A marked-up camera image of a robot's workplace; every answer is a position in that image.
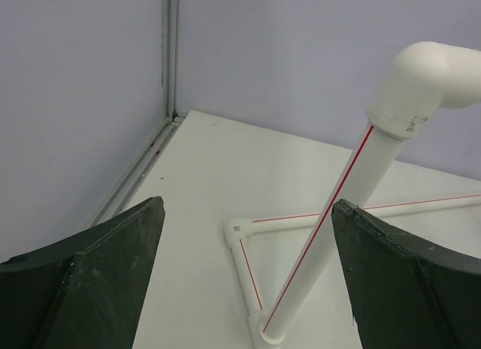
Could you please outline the white pipe frame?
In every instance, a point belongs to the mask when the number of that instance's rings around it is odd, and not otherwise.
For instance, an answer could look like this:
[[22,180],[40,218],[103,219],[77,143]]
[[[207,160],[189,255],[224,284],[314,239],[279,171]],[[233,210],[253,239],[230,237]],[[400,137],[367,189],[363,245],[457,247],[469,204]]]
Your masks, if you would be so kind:
[[245,241],[267,232],[268,224],[231,220],[224,225],[247,305],[255,348],[279,348],[298,312],[334,252],[330,218],[334,203],[345,199],[363,206],[405,142],[424,129],[438,108],[459,109],[480,101],[480,52],[432,41],[404,48],[384,77],[366,116],[368,124],[349,157],[319,218],[298,255],[273,307],[265,309]]

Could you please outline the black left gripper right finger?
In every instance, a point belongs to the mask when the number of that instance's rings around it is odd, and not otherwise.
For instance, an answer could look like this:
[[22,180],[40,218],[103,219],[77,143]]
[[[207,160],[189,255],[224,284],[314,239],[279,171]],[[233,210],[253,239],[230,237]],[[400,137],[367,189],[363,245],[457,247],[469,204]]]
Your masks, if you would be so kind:
[[480,260],[369,214],[345,199],[331,212],[364,348],[478,348]]

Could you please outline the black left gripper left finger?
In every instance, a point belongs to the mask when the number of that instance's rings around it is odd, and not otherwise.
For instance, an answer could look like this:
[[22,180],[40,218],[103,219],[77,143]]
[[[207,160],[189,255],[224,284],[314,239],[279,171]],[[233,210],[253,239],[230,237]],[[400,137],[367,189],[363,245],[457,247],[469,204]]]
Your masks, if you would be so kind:
[[155,196],[1,264],[3,348],[131,348],[162,227]]

